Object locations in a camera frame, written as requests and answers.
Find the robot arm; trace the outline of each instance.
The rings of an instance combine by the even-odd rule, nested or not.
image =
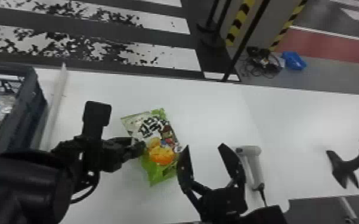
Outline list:
[[[109,105],[88,101],[81,135],[59,143],[50,153],[0,155],[0,224],[59,223],[70,204],[96,189],[100,172],[112,173],[143,153],[144,142],[131,145],[132,138],[101,139],[110,112]]]

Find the black storage crate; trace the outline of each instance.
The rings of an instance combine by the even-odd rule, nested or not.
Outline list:
[[[29,66],[0,63],[0,93],[16,98],[0,124],[0,153],[29,149],[47,105],[38,75]]]

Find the black metal stand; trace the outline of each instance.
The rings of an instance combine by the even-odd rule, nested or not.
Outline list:
[[[250,24],[249,29],[247,30],[245,37],[242,39],[242,42],[235,53],[234,58],[231,60],[231,64],[223,76],[222,80],[220,82],[226,82],[228,78],[230,77],[230,73],[233,71],[235,64],[238,62],[239,57],[241,57],[243,50],[246,47],[246,44],[248,43],[250,37],[252,36],[253,32],[255,31],[260,19],[263,16],[263,13],[266,11],[268,4],[270,3],[270,0],[263,0],[263,3],[260,5],[260,8],[258,12],[256,13],[255,18],[252,20],[252,23]]]
[[[213,22],[213,16],[216,13],[218,1],[219,0],[214,0],[208,19],[201,19],[196,24],[197,28],[200,31],[205,32],[205,33],[213,33],[216,30],[216,24]]]
[[[223,48],[225,47],[225,42],[220,37],[220,30],[222,27],[222,24],[224,23],[225,15],[227,15],[228,9],[231,5],[232,0],[226,0],[224,7],[221,11],[220,18],[218,19],[216,29],[212,36],[207,36],[205,38],[202,38],[202,43],[204,43],[206,46],[210,48]]]
[[[350,161],[343,161],[334,151],[327,150],[327,156],[333,167],[333,176],[338,183],[346,188],[346,180],[349,178],[359,188],[359,181],[354,171],[359,169],[359,155]]]

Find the black and white floor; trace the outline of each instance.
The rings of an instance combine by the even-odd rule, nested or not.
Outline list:
[[[199,41],[210,1],[0,0],[0,61],[220,79],[226,50]],[[238,80],[236,75],[231,80]]]

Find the chip bag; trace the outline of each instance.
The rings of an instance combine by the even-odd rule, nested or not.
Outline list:
[[[133,138],[146,143],[141,164],[148,174],[150,186],[174,177],[182,146],[164,109],[126,116],[121,122]]]

